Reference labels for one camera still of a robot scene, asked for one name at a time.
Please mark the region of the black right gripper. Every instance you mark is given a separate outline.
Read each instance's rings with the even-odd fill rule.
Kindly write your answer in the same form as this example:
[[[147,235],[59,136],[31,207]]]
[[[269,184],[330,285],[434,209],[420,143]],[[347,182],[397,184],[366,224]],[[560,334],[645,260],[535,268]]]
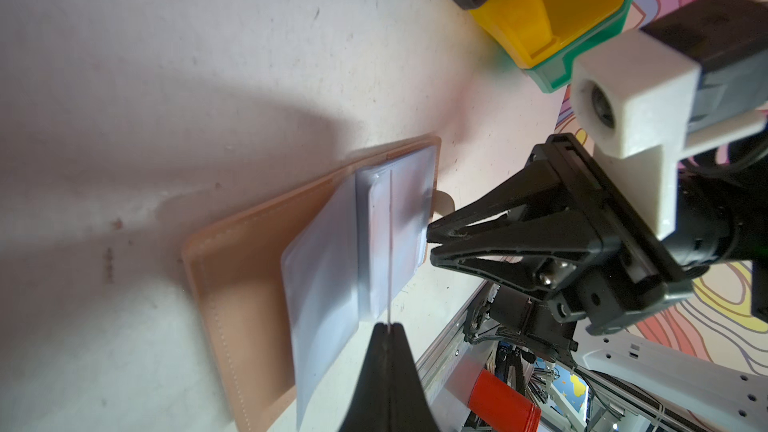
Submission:
[[[549,136],[529,163],[429,225],[434,266],[555,296],[593,336],[693,296],[692,280],[572,134]]]

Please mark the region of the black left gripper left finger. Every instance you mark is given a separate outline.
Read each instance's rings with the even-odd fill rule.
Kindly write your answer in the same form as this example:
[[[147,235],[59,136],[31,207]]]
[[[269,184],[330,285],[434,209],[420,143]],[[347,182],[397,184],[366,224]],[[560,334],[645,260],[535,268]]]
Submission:
[[[360,375],[340,431],[388,431],[389,326],[374,326]]]

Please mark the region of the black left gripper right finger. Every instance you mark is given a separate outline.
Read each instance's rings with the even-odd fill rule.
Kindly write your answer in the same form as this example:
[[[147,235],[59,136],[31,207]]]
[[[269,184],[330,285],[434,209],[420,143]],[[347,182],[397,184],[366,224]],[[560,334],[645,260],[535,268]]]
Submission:
[[[404,327],[389,326],[389,430],[438,431]]]

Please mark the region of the tan card holder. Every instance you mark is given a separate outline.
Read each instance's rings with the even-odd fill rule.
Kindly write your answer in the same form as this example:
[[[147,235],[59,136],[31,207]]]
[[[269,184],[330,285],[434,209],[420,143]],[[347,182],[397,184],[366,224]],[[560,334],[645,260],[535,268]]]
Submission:
[[[353,162],[193,234],[182,260],[240,431],[304,413],[425,257],[441,141]]]

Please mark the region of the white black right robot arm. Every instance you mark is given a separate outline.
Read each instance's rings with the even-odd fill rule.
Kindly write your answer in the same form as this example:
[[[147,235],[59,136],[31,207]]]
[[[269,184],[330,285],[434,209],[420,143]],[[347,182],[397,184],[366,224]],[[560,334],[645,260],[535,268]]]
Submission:
[[[750,312],[767,316],[767,198],[675,172],[679,230],[659,239],[571,134],[535,146],[525,167],[433,222],[432,265],[498,285],[464,335],[525,347],[594,384],[633,384],[724,431],[767,427],[767,380],[644,340],[629,328],[691,298],[709,267],[749,260]]]

